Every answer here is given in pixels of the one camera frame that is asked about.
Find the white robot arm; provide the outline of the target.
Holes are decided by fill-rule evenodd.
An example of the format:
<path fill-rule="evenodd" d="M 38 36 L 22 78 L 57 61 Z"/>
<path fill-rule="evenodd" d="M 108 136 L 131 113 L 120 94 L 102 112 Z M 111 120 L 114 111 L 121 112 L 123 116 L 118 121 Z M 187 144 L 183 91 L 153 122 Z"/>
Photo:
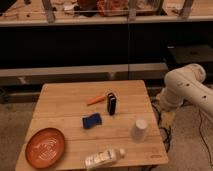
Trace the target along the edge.
<path fill-rule="evenodd" d="M 203 84 L 205 79 L 206 72 L 199 64 L 169 71 L 164 77 L 165 87 L 159 93 L 161 108 L 170 111 L 187 100 L 213 118 L 213 89 Z"/>

